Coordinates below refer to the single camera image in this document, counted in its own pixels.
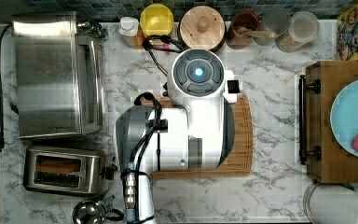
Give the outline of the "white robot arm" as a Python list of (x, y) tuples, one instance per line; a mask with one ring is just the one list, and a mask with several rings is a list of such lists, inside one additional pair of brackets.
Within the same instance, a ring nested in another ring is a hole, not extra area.
[(116, 121), (126, 221), (156, 224), (150, 175), (156, 171), (199, 171), (218, 167), (234, 145), (231, 104), (237, 101), (239, 82), (220, 58), (207, 49), (185, 49), (167, 35), (150, 41), (174, 44), (174, 59), (167, 77), (170, 108), (146, 91)]

